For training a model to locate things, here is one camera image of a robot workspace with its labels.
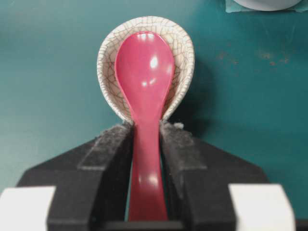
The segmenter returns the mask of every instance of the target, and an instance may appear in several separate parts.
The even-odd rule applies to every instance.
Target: ceramic spoon
[[[115,76],[134,120],[129,220],[167,220],[159,156],[159,120],[174,74],[169,46],[153,32],[121,45]]]

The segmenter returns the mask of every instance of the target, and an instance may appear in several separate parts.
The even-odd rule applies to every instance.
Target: stain
[[[271,53],[261,53],[262,59],[271,59],[273,57],[273,54]]]
[[[217,58],[220,59],[220,60],[223,60],[224,57],[225,57],[226,55],[227,55],[227,54],[226,54],[225,52],[221,52],[221,53],[217,56]]]
[[[284,64],[289,63],[289,59],[288,58],[280,59],[279,61],[284,63]]]

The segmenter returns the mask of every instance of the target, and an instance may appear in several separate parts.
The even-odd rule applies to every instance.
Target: plastic spoon
[[[169,46],[153,32],[121,45],[115,76],[135,123],[129,220],[167,220],[159,156],[159,120],[174,74]]]

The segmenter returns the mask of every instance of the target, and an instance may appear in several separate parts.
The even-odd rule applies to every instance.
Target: white object
[[[169,45],[175,61],[175,74],[163,109],[167,120],[184,98],[193,77],[193,43],[186,31],[178,24],[162,17],[146,16],[131,19],[110,32],[104,39],[97,57],[97,76],[102,93],[123,120],[132,123],[127,102],[122,96],[114,72],[114,61],[122,42],[138,31],[159,34]]]
[[[1,231],[47,231],[54,186],[7,188],[0,196]]]
[[[238,4],[258,11],[279,11],[298,4],[301,0],[234,0]]]
[[[295,217],[279,184],[229,184],[237,231],[295,231]]]

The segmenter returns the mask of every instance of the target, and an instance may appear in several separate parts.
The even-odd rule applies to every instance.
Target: crackle glaze spoon
[[[159,120],[174,74],[169,46],[156,33],[129,36],[115,76],[134,121],[129,220],[167,220],[159,155]]]

